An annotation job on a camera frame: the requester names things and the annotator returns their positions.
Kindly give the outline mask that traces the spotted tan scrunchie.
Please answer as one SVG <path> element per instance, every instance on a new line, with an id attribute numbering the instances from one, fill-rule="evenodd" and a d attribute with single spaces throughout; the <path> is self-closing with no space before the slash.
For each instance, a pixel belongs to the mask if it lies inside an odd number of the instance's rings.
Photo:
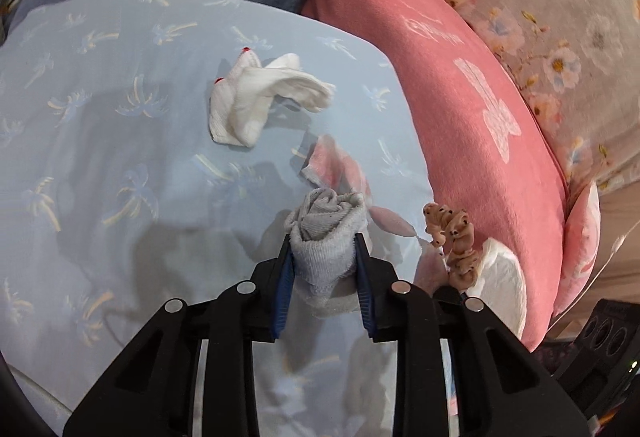
<path id="1" fill-rule="evenodd" d="M 480 271 L 480 253 L 474 247 L 475 230 L 468 212 L 431 202 L 423 206 L 423 216 L 432 246 L 445 250 L 449 284 L 459 292 L 469 290 Z"/>

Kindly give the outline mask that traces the grey white sock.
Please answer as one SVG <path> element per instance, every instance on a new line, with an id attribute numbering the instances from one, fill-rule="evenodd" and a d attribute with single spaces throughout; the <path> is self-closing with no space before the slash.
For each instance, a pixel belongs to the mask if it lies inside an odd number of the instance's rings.
<path id="1" fill-rule="evenodd" d="M 311 190 L 286 217 L 296 291 L 314 316 L 329 318 L 356 309 L 355 237 L 364 235 L 367 226 L 363 196 L 330 188 Z"/>

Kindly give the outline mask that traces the pink and white sock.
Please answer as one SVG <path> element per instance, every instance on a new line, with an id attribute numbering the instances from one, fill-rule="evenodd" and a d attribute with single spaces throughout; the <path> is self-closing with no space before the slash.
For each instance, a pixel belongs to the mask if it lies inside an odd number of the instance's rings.
<path id="1" fill-rule="evenodd" d="M 312 144 L 300 174 L 314 186 L 330 188 L 339 194 L 360 194 L 369 216 L 378 228 L 398 237 L 416 238 L 421 246 L 421 257 L 414 283 L 425 292 L 433 294 L 440 287 L 449 284 L 449 272 L 442 253 L 421 238 L 408 220 L 392 210 L 373 204 L 366 174 L 359 163 L 337 145 L 332 136 L 321 135 Z"/>

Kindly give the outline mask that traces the white-lined round trash bin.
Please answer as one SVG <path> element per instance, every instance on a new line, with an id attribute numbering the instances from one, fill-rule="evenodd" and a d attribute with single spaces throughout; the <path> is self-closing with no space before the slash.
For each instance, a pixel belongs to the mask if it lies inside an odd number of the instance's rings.
<path id="1" fill-rule="evenodd" d="M 500 241 L 489 238 L 480 251 L 480 273 L 466 291 L 479 297 L 519 338 L 527 315 L 527 291 L 518 257 Z"/>

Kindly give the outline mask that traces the small pink cartoon pillow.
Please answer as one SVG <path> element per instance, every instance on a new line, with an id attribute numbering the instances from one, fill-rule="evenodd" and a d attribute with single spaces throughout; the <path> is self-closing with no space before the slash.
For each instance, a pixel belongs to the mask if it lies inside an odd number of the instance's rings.
<path id="1" fill-rule="evenodd" d="M 601 212 L 595 182 L 582 189 L 568 215 L 563 242 L 563 261 L 553 316 L 559 316 L 585 287 L 599 252 Z"/>

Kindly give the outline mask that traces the pink fleece blanket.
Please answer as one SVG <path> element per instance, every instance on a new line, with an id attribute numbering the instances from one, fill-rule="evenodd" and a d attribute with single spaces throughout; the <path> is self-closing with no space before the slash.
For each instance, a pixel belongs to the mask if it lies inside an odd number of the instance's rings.
<path id="1" fill-rule="evenodd" d="M 444 0 L 309 0 L 304 11 L 390 59 L 436 200 L 467 210 L 477 238 L 499 240 L 520 260 L 527 290 L 523 341 L 537 346 L 560 284 L 566 191 L 502 65 Z"/>

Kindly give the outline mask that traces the grey floral quilt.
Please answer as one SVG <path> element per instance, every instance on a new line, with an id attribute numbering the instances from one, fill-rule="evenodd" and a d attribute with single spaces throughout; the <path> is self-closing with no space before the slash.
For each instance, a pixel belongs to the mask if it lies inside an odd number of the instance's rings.
<path id="1" fill-rule="evenodd" d="M 445 0 L 520 90 L 577 194 L 639 178 L 639 0 Z"/>

